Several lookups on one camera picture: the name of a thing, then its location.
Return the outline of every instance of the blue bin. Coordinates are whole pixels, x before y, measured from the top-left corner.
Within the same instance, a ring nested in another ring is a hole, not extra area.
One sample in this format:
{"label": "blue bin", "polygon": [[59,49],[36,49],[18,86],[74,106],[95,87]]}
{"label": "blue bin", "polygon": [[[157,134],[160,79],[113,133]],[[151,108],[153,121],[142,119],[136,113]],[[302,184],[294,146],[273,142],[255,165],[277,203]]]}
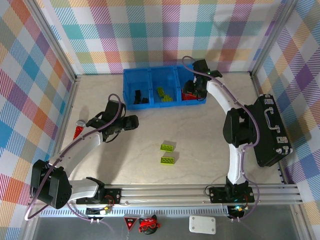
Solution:
{"label": "blue bin", "polygon": [[[194,74],[182,65],[125,69],[123,98],[126,107],[128,110],[137,110],[205,104],[206,100],[182,100],[184,84],[193,79]],[[162,87],[164,94],[169,95],[172,101],[162,102],[158,87]],[[149,103],[134,104],[136,90],[141,91],[141,100],[148,98]]]}

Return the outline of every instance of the black case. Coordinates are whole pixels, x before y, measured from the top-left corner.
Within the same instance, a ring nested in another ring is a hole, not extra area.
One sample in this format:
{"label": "black case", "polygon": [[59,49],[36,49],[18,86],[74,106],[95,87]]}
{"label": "black case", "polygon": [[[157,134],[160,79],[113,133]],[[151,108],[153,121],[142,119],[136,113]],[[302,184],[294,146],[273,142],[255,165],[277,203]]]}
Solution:
{"label": "black case", "polygon": [[293,151],[275,99],[269,94],[261,95],[249,110],[260,131],[260,141],[254,147],[257,163],[270,167]]}

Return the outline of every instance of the checkered wall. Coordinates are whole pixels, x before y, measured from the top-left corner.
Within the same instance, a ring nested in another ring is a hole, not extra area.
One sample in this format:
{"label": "checkered wall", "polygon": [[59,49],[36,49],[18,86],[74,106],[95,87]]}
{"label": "checkered wall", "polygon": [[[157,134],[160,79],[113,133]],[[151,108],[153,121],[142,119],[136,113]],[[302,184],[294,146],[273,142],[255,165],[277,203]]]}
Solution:
{"label": "checkered wall", "polygon": [[38,0],[79,74],[176,65],[254,65],[287,0]]}
{"label": "checkered wall", "polygon": [[0,240],[18,238],[32,164],[52,153],[71,84],[23,0],[1,0]]}
{"label": "checkered wall", "polygon": [[261,93],[275,96],[294,153],[284,161],[320,239],[320,0],[300,0],[262,69]]}

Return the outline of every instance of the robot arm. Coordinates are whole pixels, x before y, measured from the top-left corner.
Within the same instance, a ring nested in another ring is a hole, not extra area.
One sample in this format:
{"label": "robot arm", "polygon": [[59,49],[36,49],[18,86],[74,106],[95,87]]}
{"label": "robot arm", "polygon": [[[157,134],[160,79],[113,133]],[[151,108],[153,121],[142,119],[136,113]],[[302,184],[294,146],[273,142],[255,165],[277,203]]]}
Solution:
{"label": "robot arm", "polygon": [[[238,109],[239,106],[234,103],[234,101],[226,94],[226,92],[213,80],[207,82],[206,90],[209,94],[214,96],[217,102],[222,107],[224,113],[227,113],[231,109]],[[229,172],[227,178],[229,181],[234,184],[242,184],[246,180],[241,174],[241,152],[243,147],[246,144],[242,144],[239,147],[235,147],[233,144],[229,143],[230,149],[230,164],[229,164]]]}
{"label": "robot arm", "polygon": [[[121,104],[121,111],[118,118],[108,127],[101,129],[101,127],[105,126],[116,116],[119,104]],[[38,160],[32,167],[30,195],[34,196],[36,194],[45,174],[54,162],[60,158],[62,152],[81,139],[76,143],[76,147],[70,148],[62,160],[55,165],[53,171],[45,180],[45,184],[37,198],[56,209],[62,208],[71,200],[86,198],[93,203],[103,201],[106,195],[105,184],[103,182],[92,177],[72,181],[69,181],[68,178],[80,161],[82,161],[91,150],[99,146],[102,142],[105,142],[110,135],[119,134],[121,131],[134,130],[139,126],[136,115],[125,116],[125,114],[126,106],[123,103],[110,100],[105,111],[89,120],[81,134],[64,150],[51,157],[47,162]]]}

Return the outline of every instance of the green lego brick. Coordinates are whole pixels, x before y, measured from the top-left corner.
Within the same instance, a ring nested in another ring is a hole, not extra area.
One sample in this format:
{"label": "green lego brick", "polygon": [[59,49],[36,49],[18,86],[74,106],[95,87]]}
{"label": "green lego brick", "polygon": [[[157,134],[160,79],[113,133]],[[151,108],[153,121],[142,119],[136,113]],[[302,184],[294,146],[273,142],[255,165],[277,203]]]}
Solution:
{"label": "green lego brick", "polygon": [[174,151],[174,146],[172,146],[172,145],[166,145],[166,144],[161,144],[160,150],[161,150],[161,151],[168,152],[168,153],[172,153],[172,152]]}
{"label": "green lego brick", "polygon": [[163,98],[165,96],[165,91],[161,86],[157,87],[156,90],[158,91],[160,98]]}
{"label": "green lego brick", "polygon": [[161,164],[164,165],[174,165],[175,164],[175,158],[174,157],[161,157]]}
{"label": "green lego brick", "polygon": [[161,99],[161,102],[172,102],[172,97],[169,95],[164,95],[164,97]]}

